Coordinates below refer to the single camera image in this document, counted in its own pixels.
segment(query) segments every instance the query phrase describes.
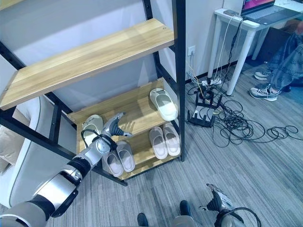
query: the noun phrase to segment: white table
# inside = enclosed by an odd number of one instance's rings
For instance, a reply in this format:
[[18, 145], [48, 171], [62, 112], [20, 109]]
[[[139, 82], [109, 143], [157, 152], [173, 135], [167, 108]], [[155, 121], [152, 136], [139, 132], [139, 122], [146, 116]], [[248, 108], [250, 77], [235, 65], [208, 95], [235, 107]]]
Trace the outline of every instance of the white table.
[[[299, 2], [295, 2], [292, 0], [276, 0], [275, 4], [279, 5], [281, 7], [287, 8], [287, 9], [292, 9], [292, 10], [303, 13], [303, 4], [299, 3]], [[222, 22], [228, 23], [230, 21], [230, 19], [232, 18], [231, 16], [224, 14], [223, 13], [224, 11], [226, 11], [226, 9], [218, 9], [214, 12], [217, 15], [217, 18], [216, 18], [216, 25], [215, 25], [215, 31], [214, 31], [214, 41], [213, 41], [212, 53], [211, 53], [211, 57], [210, 57], [208, 74], [207, 74], [208, 78], [211, 78], [213, 76], [214, 61], [215, 61], [216, 54], [217, 54], [218, 47], [219, 47]], [[285, 21], [296, 18], [296, 17], [286, 18]], [[236, 16], [231, 20], [230, 25], [238, 26], [241, 20], [242, 20], [242, 18], [240, 16]], [[232, 95], [232, 92], [236, 86], [238, 77], [241, 73], [243, 64], [244, 64], [247, 54], [250, 50], [250, 46], [252, 44], [252, 41], [255, 37], [256, 32], [261, 30], [259, 37], [258, 37], [258, 42], [257, 42], [256, 48], [252, 55], [253, 60], [256, 59], [269, 28], [277, 23], [273, 23], [273, 24], [266, 26], [266, 25], [261, 25], [261, 24], [249, 21], [249, 20], [243, 21], [242, 29], [246, 30], [247, 34], [246, 34], [246, 38], [245, 38], [242, 50], [239, 55], [239, 59], [238, 59], [235, 71], [232, 75], [232, 79], [229, 83], [229, 86], [228, 86], [228, 89], [226, 92], [226, 94], [228, 96]]]

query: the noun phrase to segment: black metal shelf frame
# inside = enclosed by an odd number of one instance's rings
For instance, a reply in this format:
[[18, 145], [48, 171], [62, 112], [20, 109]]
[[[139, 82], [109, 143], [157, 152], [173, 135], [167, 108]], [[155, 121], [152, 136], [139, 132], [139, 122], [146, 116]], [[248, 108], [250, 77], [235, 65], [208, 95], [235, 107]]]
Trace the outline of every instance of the black metal shelf frame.
[[[153, 18], [151, 1], [143, 0], [143, 6], [146, 19], [148, 20]], [[156, 66], [157, 77], [163, 77], [178, 97], [179, 126], [175, 121], [172, 121], [172, 123], [179, 133], [181, 146], [180, 159], [183, 162], [185, 160], [185, 0], [172, 0], [172, 12], [174, 25], [174, 45], [170, 46], [169, 48], [175, 53], [177, 81], [175, 81], [162, 66], [160, 62], [159, 52], [154, 52], [153, 58]], [[2, 42], [0, 42], [0, 54], [17, 70], [26, 67], [26, 65], [17, 56], [15, 56]], [[64, 104], [53, 92], [46, 93], [45, 96], [51, 100], [54, 105], [49, 138], [41, 135], [35, 130], [14, 119], [12, 115], [16, 107], [12, 107], [6, 111], [0, 109], [0, 124], [46, 149], [49, 149], [50, 151], [62, 157], [72, 160], [75, 154], [58, 144], [60, 122], [62, 116], [69, 121], [74, 129], [77, 129], [76, 125], [66, 116], [67, 114], [72, 113], [72, 110], [66, 104]], [[102, 161], [100, 161], [98, 165], [94, 167], [93, 171], [123, 186], [127, 186], [126, 181], [120, 180], [119, 178], [114, 177], [105, 171], [102, 167]]]

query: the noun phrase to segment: shelf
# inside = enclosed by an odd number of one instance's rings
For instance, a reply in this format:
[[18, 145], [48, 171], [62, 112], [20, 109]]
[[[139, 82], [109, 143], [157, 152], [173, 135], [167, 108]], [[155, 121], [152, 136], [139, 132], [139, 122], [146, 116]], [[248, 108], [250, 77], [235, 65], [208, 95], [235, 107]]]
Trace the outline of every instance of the shelf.
[[[82, 123], [93, 114], [101, 115], [103, 121], [106, 122], [116, 113], [126, 112], [119, 122], [119, 127], [134, 136], [164, 124], [165, 121], [149, 99], [149, 92], [156, 87], [163, 88], [163, 79], [69, 114], [68, 117], [77, 124], [77, 154], [85, 148], [80, 135]], [[125, 137], [113, 136], [112, 139], [117, 142], [125, 140]]]
[[23, 1], [23, 0], [1, 0], [0, 1], [0, 10], [3, 10], [5, 8], [7, 8], [7, 7], [15, 5], [15, 4], [17, 4], [17, 3], [21, 2], [21, 1]]
[[148, 133], [149, 132], [147, 131], [127, 140], [131, 145], [136, 167], [132, 172], [124, 172], [121, 176], [119, 176], [121, 180], [133, 177], [148, 169], [154, 168], [178, 157], [168, 155], [165, 159], [157, 159], [149, 141]]
[[0, 108], [7, 110], [173, 44], [173, 31], [154, 18], [144, 21], [20, 69], [1, 95]]

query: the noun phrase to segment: cushion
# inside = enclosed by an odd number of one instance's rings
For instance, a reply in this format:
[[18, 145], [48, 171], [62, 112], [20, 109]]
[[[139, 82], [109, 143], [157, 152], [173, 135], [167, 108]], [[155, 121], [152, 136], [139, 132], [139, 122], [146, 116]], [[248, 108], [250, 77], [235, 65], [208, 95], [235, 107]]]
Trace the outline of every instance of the cushion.
[[[29, 120], [18, 109], [15, 109], [13, 118], [29, 126]], [[23, 136], [20, 136], [4, 126], [0, 126], [0, 158], [14, 165], [17, 161], [23, 142]]]
[[0, 158], [0, 174], [6, 169], [9, 163], [2, 158]]

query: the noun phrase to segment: white wall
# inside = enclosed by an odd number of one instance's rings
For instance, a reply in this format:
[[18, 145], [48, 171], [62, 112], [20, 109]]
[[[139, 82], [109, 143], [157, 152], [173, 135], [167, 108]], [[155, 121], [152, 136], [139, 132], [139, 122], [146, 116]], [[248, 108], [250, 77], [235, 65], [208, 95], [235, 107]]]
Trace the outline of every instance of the white wall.
[[[223, 7], [224, 0], [187, 0], [186, 1], [186, 53], [190, 46], [196, 46], [196, 53], [194, 55], [194, 70], [196, 75], [203, 74], [208, 71], [209, 58], [211, 54], [214, 27], [215, 27], [215, 15], [214, 11]], [[153, 16], [157, 18], [162, 23], [166, 24], [168, 27], [173, 29], [172, 20], [172, 6], [171, 0], [151, 0]], [[225, 34], [227, 24], [224, 23], [221, 32], [221, 39], [219, 44], [219, 50], [221, 50], [223, 37]], [[237, 28], [230, 26], [228, 28], [227, 36], [225, 39], [225, 45], [223, 47], [222, 62], [219, 66], [227, 64], [229, 58], [229, 51], [232, 43], [232, 38], [236, 32]], [[242, 43], [244, 43], [246, 32], [241, 31], [239, 46], [236, 46], [233, 50], [233, 55], [231, 62], [238, 59]], [[166, 48], [160, 52], [161, 63], [165, 66], [167, 71], [176, 76], [175, 69], [175, 59], [174, 53]], [[218, 64], [219, 53], [217, 54], [217, 59], [215, 62], [215, 68]], [[186, 56], [187, 62], [190, 62], [190, 57]], [[189, 65], [186, 63], [186, 71], [189, 71]]]
[[[25, 0], [0, 11], [0, 40], [29, 65], [143, 21], [141, 0]], [[155, 79], [149, 55], [54, 93], [78, 110]]]

